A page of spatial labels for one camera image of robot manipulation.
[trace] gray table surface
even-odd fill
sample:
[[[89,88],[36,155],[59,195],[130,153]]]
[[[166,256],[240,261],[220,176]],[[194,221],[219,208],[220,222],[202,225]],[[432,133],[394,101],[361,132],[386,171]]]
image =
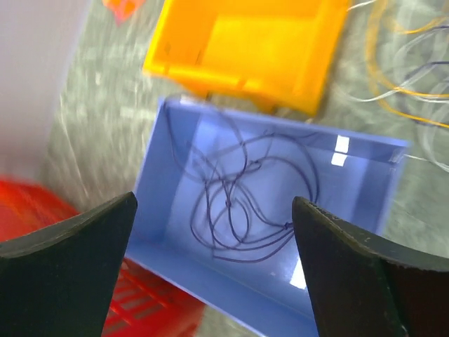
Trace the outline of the gray table surface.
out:
[[[93,2],[41,174],[49,188],[82,211],[133,189],[157,100],[182,91],[168,80],[144,77],[141,72],[162,5],[163,0],[148,0],[129,21],[116,25],[101,1]],[[335,94],[331,85],[337,81],[353,95],[371,97],[363,60],[369,10],[366,6],[349,14],[322,118],[314,122],[411,141],[414,145],[384,235],[399,244],[449,257],[449,176],[424,158],[416,142],[417,124],[385,112],[377,103],[350,103]],[[419,13],[413,16],[413,26],[431,17],[429,11]],[[380,41],[378,57],[387,65],[384,71],[388,74],[388,60],[397,42],[390,34],[382,35]],[[300,118],[294,112],[280,113]],[[439,132],[436,141],[437,157],[447,162],[448,137]],[[199,336],[253,334],[209,308]]]

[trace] red plastic bin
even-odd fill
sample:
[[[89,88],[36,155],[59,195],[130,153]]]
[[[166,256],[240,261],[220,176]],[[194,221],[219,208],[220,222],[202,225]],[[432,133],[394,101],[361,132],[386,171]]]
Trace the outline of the red plastic bin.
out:
[[[39,185],[0,179],[0,242],[71,218],[76,210]],[[129,261],[121,266],[102,336],[192,337],[205,305]]]

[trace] orange object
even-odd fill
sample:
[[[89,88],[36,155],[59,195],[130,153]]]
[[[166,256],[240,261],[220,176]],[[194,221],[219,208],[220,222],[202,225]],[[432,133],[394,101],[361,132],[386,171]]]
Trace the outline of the orange object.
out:
[[[0,242],[78,214],[39,185],[0,180]],[[193,337],[205,305],[160,277],[123,262],[102,336]]]
[[[143,71],[313,116],[350,3],[166,0]]]
[[[103,4],[114,12],[118,22],[127,20],[145,0],[103,0]]]

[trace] yellow bin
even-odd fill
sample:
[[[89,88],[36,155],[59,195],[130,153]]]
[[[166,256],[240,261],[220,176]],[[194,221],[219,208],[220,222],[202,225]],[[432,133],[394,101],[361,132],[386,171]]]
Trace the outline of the yellow bin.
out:
[[[144,63],[205,98],[319,108],[350,0],[166,0]]]

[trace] blue bin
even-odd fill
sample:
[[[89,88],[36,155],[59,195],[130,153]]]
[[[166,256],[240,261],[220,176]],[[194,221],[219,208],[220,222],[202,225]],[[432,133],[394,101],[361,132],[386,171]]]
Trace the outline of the blue bin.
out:
[[[309,197],[310,190],[316,197],[319,189],[319,197],[314,200],[319,206],[377,234],[385,225],[408,143],[265,115],[222,111],[185,99],[167,100],[159,108],[135,188],[139,206],[126,256],[253,331],[270,337],[317,336],[294,239],[262,262],[235,263],[214,257],[212,249],[199,244],[190,229],[193,210],[196,208],[199,217],[195,223],[201,224],[206,202],[200,198],[204,186],[189,175],[202,172],[207,176],[217,166],[223,172],[238,172],[245,160],[240,150],[217,156],[220,149],[235,144],[241,147],[236,129],[243,143],[262,135],[261,141],[248,141],[249,160],[289,158],[301,166],[304,175],[315,175],[319,180],[318,184],[312,181],[307,185],[288,164],[263,163],[244,184],[267,218],[288,224],[293,197]],[[293,138],[300,144],[286,141]],[[201,154],[216,161],[209,172],[199,168]],[[253,233],[268,230],[256,220],[251,221]],[[237,232],[244,230],[244,213],[235,211],[233,222]],[[229,230],[220,233],[221,240],[230,236]],[[270,250],[273,248],[224,253],[229,258],[251,260]]]

